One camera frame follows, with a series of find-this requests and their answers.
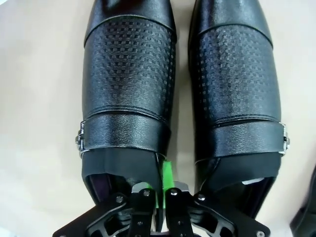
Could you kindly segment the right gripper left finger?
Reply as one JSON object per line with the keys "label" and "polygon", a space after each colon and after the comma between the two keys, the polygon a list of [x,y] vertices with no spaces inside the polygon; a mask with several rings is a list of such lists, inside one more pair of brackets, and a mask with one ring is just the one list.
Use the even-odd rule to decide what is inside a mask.
{"label": "right gripper left finger", "polygon": [[56,230],[54,237],[149,237],[156,193],[145,183],[130,196],[110,195],[105,201]]}

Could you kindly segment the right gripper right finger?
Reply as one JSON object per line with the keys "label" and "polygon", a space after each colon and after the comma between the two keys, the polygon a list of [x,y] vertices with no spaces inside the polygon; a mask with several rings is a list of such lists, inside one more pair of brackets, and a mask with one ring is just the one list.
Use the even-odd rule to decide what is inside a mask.
{"label": "right gripper right finger", "polygon": [[171,237],[195,237],[193,226],[210,237],[268,237],[270,229],[202,192],[191,195],[188,185],[173,179],[172,165],[162,165],[163,207]]}

